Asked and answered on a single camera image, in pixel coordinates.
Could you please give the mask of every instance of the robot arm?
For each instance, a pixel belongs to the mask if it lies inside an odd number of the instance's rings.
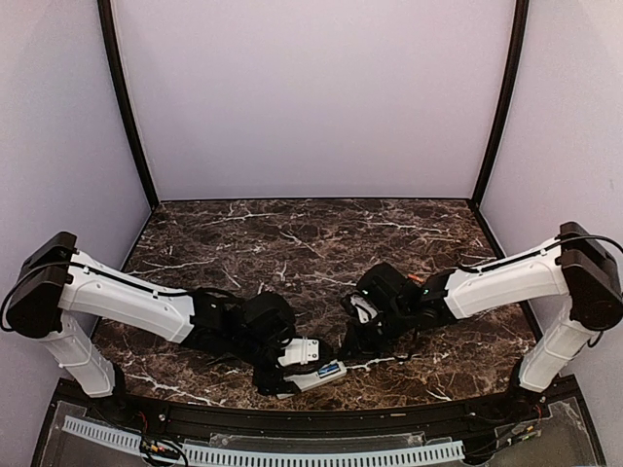
[[[232,354],[254,367],[253,382],[265,395],[292,395],[346,372],[340,362],[331,371],[320,368],[330,349],[296,335],[294,312],[278,294],[244,301],[217,289],[161,287],[107,268],[76,250],[75,240],[59,233],[24,262],[7,322],[40,341],[91,397],[111,395],[123,374],[66,311],[106,317],[216,356]],[[316,371],[288,374],[287,367],[308,364]]]
[[[380,352],[410,330],[452,324],[496,306],[565,296],[555,323],[521,362],[519,385],[542,392],[587,341],[623,317],[616,262],[585,236],[593,235],[567,223],[560,235],[532,250],[478,268],[444,271],[423,285],[388,264],[376,265],[343,300],[354,319],[341,356]]]

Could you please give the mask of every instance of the marble tabletop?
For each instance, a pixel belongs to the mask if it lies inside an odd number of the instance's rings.
[[[340,298],[371,266],[387,261],[420,277],[494,253],[463,200],[267,199],[171,201],[152,215],[125,271],[168,287],[200,285],[251,298],[262,290],[295,308],[301,335],[337,349],[347,316]],[[454,401],[503,391],[534,345],[517,305],[405,337],[397,355],[348,362],[342,379],[289,399],[264,397],[241,362],[210,355],[102,319],[93,338],[117,362],[132,394],[263,410],[360,410]]]

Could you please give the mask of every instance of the black metal frame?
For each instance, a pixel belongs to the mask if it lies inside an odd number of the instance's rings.
[[[487,185],[489,184],[495,164],[495,157],[497,155],[502,133],[504,131],[504,125],[508,116],[513,89],[515,87],[515,80],[517,78],[517,71],[519,69],[519,60],[524,41],[524,33],[526,31],[526,23],[528,20],[529,3],[530,0],[517,0],[515,4],[515,15],[508,48],[508,57],[506,59],[499,99],[495,109],[494,122],[478,175],[478,180],[471,197],[471,201],[476,208],[480,207],[485,191],[487,190]],[[138,172],[145,197],[147,197],[151,208],[155,209],[159,205],[160,200],[158,199],[158,194],[156,193],[156,188],[149,171],[147,159],[138,134],[136,120],[131,108],[128,85],[124,76],[123,65],[119,53],[119,44],[115,32],[115,22],[111,1],[97,0],[97,6],[99,9],[102,37],[104,39],[104,46],[108,57],[110,74],[117,96],[119,111],[124,122],[128,144],[130,146],[134,164],[136,165],[136,170]]]
[[[128,138],[129,148],[132,152],[136,171],[143,186],[143,192],[152,209],[158,207],[160,201],[156,193],[154,181],[149,172],[149,166],[145,153],[140,142],[136,120],[132,113],[132,107],[129,100],[128,86],[124,77],[124,69],[119,54],[119,44],[117,43],[117,35],[115,33],[115,21],[113,19],[112,6],[110,0],[97,0],[99,8],[99,21],[101,23],[101,33],[104,38],[104,46],[106,55],[108,56],[108,66],[110,68],[110,76],[117,95],[117,104],[119,112],[126,129],[126,137]]]
[[[575,397],[597,460],[600,465],[605,465],[597,432],[575,377],[557,378],[544,394],[548,403]],[[209,440],[214,434],[295,439],[347,438],[424,432],[428,440],[452,437],[469,443],[470,440],[492,436],[495,426],[474,421],[466,415],[474,405],[495,401],[500,396],[494,394],[463,401],[394,409],[334,412],[222,409],[138,396],[129,396],[128,401],[146,414],[150,420],[149,426],[154,427],[154,433],[173,438]],[[89,416],[101,418],[92,408],[92,400],[84,394],[78,383],[61,379],[48,407],[31,467],[39,466],[59,401],[84,406],[89,409]],[[166,422],[160,421],[161,414],[165,415]]]
[[[515,17],[513,19],[513,29],[510,35],[510,45],[508,47],[508,57],[506,58],[506,67],[504,68],[504,77],[499,92],[497,108],[495,109],[494,124],[489,135],[489,142],[483,158],[476,187],[471,197],[472,202],[477,208],[485,196],[487,185],[494,170],[495,157],[499,149],[499,143],[504,132],[504,125],[508,116],[513,89],[515,88],[515,79],[517,78],[517,70],[519,69],[519,59],[522,54],[522,46],[524,44],[524,33],[526,31],[526,23],[528,22],[528,6],[530,0],[517,0],[515,3]]]

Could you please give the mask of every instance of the wire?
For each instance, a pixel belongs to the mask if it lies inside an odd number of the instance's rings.
[[[90,266],[87,265],[83,265],[82,263],[76,263],[76,262],[72,262],[72,261],[57,261],[57,262],[51,262],[51,263],[45,263],[44,265],[39,265],[39,266],[35,266],[32,269],[29,269],[28,272],[23,275],[22,277],[19,278],[18,282],[16,282],[16,284],[9,290],[9,292],[7,293],[7,295],[5,296],[2,305],[0,305],[0,329],[6,333],[12,333],[15,330],[11,327],[9,327],[8,325],[4,324],[4,315],[5,315],[5,311],[7,306],[9,305],[9,302],[11,300],[11,298],[13,297],[13,295],[19,290],[19,288],[30,278],[32,278],[32,276],[36,275],[38,272],[40,272],[43,269],[46,268],[51,268],[54,266],[68,266],[68,267],[75,267],[75,268],[80,268],[80,269],[84,269],[87,268],[90,272],[96,274],[96,275],[101,275],[102,277],[107,277],[111,280],[115,280],[117,282],[120,282],[122,284],[125,284],[129,287],[133,287],[135,289],[139,289],[142,290],[144,292],[149,292],[150,294],[153,294],[154,292],[157,292],[159,296],[162,297],[184,297],[184,296],[193,296],[193,295],[197,295],[197,294],[201,294],[201,293],[212,293],[212,294],[219,294],[219,295],[224,295],[225,297],[227,297],[226,299],[220,299],[222,302],[230,302],[230,303],[242,303],[243,299],[236,297],[234,294],[232,294],[231,292],[228,292],[226,290],[221,290],[221,289],[217,289],[214,287],[198,287],[197,289],[194,290],[185,290],[182,292],[160,292],[155,290],[152,287],[147,287],[141,284],[136,284],[134,282],[131,282],[129,280],[123,279],[122,277],[118,277],[114,274],[108,273],[104,270],[100,270],[100,269],[95,269],[92,268]]]
[[[534,256],[538,256],[541,254],[541,251],[549,251],[549,250],[553,250],[554,248],[567,244],[567,243],[571,243],[574,241],[578,241],[578,240],[599,240],[599,241],[604,241],[606,243],[610,243],[611,245],[615,246],[622,254],[623,254],[623,246],[621,246],[620,243],[618,243],[617,241],[613,240],[612,238],[609,238],[607,236],[603,236],[603,235],[579,235],[579,236],[574,236],[574,237],[570,237],[570,238],[563,238],[561,240],[555,241],[554,243],[551,243],[547,246],[544,246],[541,249],[535,250],[535,251],[531,251],[530,253],[526,253],[525,255],[521,255],[518,256],[516,258],[511,258],[507,261],[500,261],[498,263],[494,263],[490,266],[484,265],[481,268],[472,268],[470,266],[465,266],[465,265],[458,265],[457,268],[459,270],[462,270],[463,272],[469,272],[472,274],[480,274],[483,272],[489,272],[490,270],[496,270],[499,268],[502,268],[504,266],[509,266],[512,265],[514,263],[520,262],[520,261],[524,261],[528,258],[532,258]]]
[[[123,431],[126,433],[128,432],[128,428],[120,425],[119,423],[115,423],[114,421],[110,420],[107,416],[105,416],[97,405],[91,405],[91,407],[101,417],[101,419],[104,420],[104,422],[108,423],[109,425],[111,425],[112,427],[120,431]],[[190,466],[190,462],[188,461],[188,457],[186,456],[186,453],[182,450],[181,447],[179,447],[179,445],[177,445],[177,443],[175,443],[172,440],[165,439],[162,436],[152,436],[152,435],[147,436],[147,429],[149,428],[149,424],[147,423],[147,416],[145,416],[145,413],[141,411],[137,412],[134,416],[136,415],[140,416],[143,421],[143,429],[141,430],[141,438],[140,438],[141,446],[143,444],[151,444],[151,441],[153,441],[155,446],[157,446],[158,443],[160,443],[161,445],[165,445],[179,454],[179,457],[177,459],[170,459],[171,462],[165,462],[165,461],[155,459],[152,453],[146,449],[144,452],[142,451],[141,453],[144,453],[147,456],[148,460],[145,460],[145,458],[142,455],[140,455],[140,458],[143,460],[144,463],[151,465],[151,466],[165,467],[169,465],[175,465],[179,461],[179,459],[182,459],[184,461],[184,467]]]
[[[604,335],[604,331],[601,331],[601,332],[599,333],[599,335],[597,336],[597,338],[596,338],[594,341],[592,341],[592,342],[588,341],[588,342],[586,343],[586,346],[587,346],[588,348],[593,348],[595,345],[597,345],[598,343],[600,343],[600,340],[602,339],[602,336],[603,336],[603,335]]]

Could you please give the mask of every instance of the white wall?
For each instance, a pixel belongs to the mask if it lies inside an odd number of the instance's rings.
[[[95,1],[0,1],[0,294],[61,230],[118,267],[148,205],[110,80]],[[0,466],[30,465],[59,370],[0,333]]]
[[[483,204],[506,253],[553,236],[567,220],[623,241],[621,44],[623,2],[531,2],[517,86]],[[554,304],[536,305],[540,322],[549,324]],[[623,326],[607,332],[570,368],[611,465],[623,465],[622,340]]]
[[[161,198],[471,195],[514,1],[114,3]]]

